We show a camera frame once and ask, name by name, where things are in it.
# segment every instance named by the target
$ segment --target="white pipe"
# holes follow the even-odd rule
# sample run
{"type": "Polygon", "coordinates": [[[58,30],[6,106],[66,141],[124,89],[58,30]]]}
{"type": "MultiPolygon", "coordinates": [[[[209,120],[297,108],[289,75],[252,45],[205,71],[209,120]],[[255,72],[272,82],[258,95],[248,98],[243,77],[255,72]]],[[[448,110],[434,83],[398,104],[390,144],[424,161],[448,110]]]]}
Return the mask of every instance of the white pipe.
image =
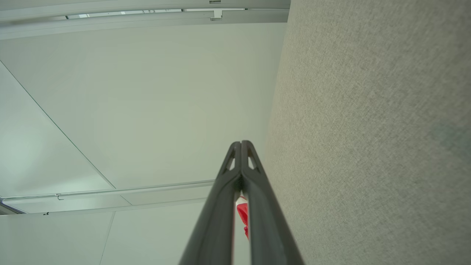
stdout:
{"type": "Polygon", "coordinates": [[[212,186],[213,183],[214,183],[214,180],[205,180],[205,181],[196,181],[196,182],[183,182],[183,183],[158,185],[158,186],[135,188],[135,189],[99,190],[99,191],[74,193],[74,194],[18,197],[18,198],[3,199],[2,203],[11,205],[11,204],[31,203],[31,202],[45,202],[45,201],[53,201],[53,200],[57,201],[57,200],[65,200],[65,199],[82,199],[82,198],[90,198],[90,197],[102,196],[102,195],[123,195],[123,194],[130,194],[130,193],[153,192],[153,191],[163,191],[163,190],[180,190],[180,189],[212,186]]]}

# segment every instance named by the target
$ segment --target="fabric surface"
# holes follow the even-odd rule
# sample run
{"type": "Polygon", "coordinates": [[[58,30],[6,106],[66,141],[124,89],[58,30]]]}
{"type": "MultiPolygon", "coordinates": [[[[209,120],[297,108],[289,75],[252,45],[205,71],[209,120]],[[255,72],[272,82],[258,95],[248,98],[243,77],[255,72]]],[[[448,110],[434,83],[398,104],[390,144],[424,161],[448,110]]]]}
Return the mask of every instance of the fabric surface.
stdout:
{"type": "Polygon", "coordinates": [[[471,264],[470,5],[292,1],[264,167],[306,264],[471,264]]]}

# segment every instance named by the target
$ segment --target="gray textured surface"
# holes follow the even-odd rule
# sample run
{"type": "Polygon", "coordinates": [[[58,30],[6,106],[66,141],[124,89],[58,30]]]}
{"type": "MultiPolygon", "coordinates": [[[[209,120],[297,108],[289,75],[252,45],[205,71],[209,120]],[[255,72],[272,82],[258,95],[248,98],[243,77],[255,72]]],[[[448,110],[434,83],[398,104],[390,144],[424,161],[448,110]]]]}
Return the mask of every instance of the gray textured surface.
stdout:
{"type": "Polygon", "coordinates": [[[470,5],[292,1],[264,166],[307,264],[471,264],[470,5]]]}

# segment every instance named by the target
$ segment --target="red fabric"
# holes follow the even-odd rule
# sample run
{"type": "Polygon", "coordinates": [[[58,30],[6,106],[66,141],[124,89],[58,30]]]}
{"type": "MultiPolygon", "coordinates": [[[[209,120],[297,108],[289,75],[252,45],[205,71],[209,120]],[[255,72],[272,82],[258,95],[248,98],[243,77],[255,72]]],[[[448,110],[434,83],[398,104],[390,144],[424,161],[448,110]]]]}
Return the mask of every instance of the red fabric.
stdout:
{"type": "Polygon", "coordinates": [[[249,209],[246,203],[237,205],[237,212],[239,213],[240,219],[245,224],[244,231],[247,239],[249,239],[249,209]]]}

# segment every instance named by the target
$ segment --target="red cloth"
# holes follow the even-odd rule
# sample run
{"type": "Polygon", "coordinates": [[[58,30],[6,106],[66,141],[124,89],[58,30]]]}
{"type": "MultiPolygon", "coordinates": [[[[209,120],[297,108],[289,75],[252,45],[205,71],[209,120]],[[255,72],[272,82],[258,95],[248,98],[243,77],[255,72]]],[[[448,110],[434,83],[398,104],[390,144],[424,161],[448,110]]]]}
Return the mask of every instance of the red cloth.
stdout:
{"type": "Polygon", "coordinates": [[[247,204],[241,203],[237,205],[237,212],[239,213],[240,219],[242,219],[242,222],[245,224],[245,235],[247,236],[247,239],[249,239],[249,209],[247,204]]]}

